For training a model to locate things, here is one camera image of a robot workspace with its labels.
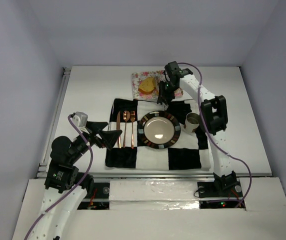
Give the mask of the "silver metal tongs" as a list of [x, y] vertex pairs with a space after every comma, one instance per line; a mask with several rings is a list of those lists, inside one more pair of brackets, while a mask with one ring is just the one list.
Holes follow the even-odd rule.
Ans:
[[[159, 79], [159, 77], [155, 76], [155, 86], [156, 86], [156, 94], [158, 97], [158, 90], [159, 90], [159, 82], [163, 82], [162, 80]], [[164, 92], [163, 92], [163, 98], [168, 98], [168, 92], [166, 90], [166, 83], [164, 82]]]

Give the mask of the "bread slice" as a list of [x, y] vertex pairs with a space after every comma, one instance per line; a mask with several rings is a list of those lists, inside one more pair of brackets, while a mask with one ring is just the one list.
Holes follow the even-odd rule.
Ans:
[[156, 80], [154, 77], [148, 77], [144, 79], [138, 87], [138, 91], [144, 95], [152, 94], [155, 89], [156, 89]]

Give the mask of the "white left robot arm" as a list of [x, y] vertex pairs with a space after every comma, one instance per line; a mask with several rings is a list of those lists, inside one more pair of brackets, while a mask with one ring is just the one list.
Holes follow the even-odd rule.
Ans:
[[39, 216], [27, 231], [26, 240], [64, 239], [81, 201], [94, 189], [90, 169], [80, 172], [75, 163], [86, 152], [90, 153], [89, 161], [92, 163], [93, 145], [110, 150], [122, 134], [121, 130], [105, 131], [107, 122], [75, 121], [73, 114], [67, 119], [78, 136], [74, 141], [59, 136], [52, 142]]

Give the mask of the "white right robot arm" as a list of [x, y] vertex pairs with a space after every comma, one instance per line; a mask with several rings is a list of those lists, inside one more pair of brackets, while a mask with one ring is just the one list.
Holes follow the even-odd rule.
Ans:
[[159, 84], [158, 104], [167, 107], [175, 98], [175, 91], [178, 88], [184, 90], [197, 102], [201, 125], [209, 140], [213, 157], [213, 187], [221, 197], [224, 192], [238, 184], [229, 153], [224, 150], [228, 123], [226, 98], [211, 93], [202, 86], [201, 74], [198, 80], [190, 69], [181, 69], [176, 61], [165, 65], [164, 76], [165, 81]]

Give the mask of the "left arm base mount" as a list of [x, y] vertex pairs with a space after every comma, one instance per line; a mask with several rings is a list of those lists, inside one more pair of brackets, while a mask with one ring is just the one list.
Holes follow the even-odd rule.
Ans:
[[108, 210], [110, 207], [109, 182], [95, 182], [94, 177], [88, 174], [80, 186], [86, 189], [87, 194], [78, 206], [78, 210]]

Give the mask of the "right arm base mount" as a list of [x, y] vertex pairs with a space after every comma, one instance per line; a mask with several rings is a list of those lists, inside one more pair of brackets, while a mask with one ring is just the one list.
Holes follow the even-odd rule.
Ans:
[[243, 191], [234, 171], [222, 177], [214, 174], [214, 181], [199, 181], [193, 196], [200, 200], [201, 209], [245, 209]]

